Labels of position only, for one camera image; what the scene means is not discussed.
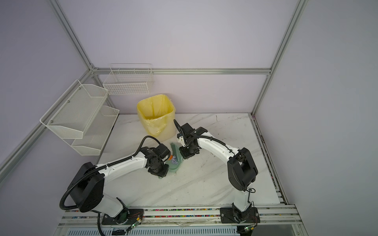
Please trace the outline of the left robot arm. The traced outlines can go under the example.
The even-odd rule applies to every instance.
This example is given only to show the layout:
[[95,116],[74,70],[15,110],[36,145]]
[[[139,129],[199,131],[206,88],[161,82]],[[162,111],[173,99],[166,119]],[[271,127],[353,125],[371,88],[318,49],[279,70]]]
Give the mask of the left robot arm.
[[61,197],[60,209],[92,211],[98,217],[107,216],[117,225],[128,224],[125,234],[129,234],[141,224],[144,211],[141,209],[135,213],[130,212],[120,198],[105,194],[104,187],[140,169],[146,169],[148,173],[161,178],[167,175],[169,165],[166,160],[171,156],[170,149],[161,142],[158,142],[157,147],[146,147],[144,141],[148,138],[149,136],[145,136],[142,139],[133,154],[104,164],[83,164]]

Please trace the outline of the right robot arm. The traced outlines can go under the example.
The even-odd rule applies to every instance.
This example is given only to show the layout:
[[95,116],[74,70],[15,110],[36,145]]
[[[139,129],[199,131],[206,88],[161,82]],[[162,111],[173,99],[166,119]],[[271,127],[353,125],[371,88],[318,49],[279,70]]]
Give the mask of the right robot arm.
[[203,127],[192,128],[188,123],[180,126],[176,120],[174,124],[178,130],[177,140],[181,156],[189,159],[204,149],[220,159],[227,167],[230,184],[235,188],[234,200],[231,207],[220,208],[222,223],[252,223],[260,222],[259,213],[250,200],[255,189],[249,188],[258,175],[258,168],[247,148],[236,148],[215,138]]

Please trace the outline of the green hand brush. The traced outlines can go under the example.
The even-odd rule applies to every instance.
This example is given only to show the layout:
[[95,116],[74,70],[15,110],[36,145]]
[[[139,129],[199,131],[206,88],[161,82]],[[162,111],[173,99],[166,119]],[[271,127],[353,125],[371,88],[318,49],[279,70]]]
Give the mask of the green hand brush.
[[176,158],[180,158],[181,154],[180,154],[180,150],[179,150],[179,147],[180,145],[178,143],[175,143],[175,142],[172,142],[170,143],[170,146],[171,146],[171,149],[172,149],[172,156],[173,157],[176,157]]

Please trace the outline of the green plastic dustpan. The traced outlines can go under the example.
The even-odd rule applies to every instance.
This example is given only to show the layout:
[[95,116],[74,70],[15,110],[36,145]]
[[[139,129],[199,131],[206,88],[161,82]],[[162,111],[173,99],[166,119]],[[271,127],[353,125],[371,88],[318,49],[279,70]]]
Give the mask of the green plastic dustpan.
[[176,173],[181,166],[183,162],[183,158],[179,155],[171,155],[169,159],[166,161],[166,164],[168,165],[167,172],[165,175],[167,175],[169,172]]

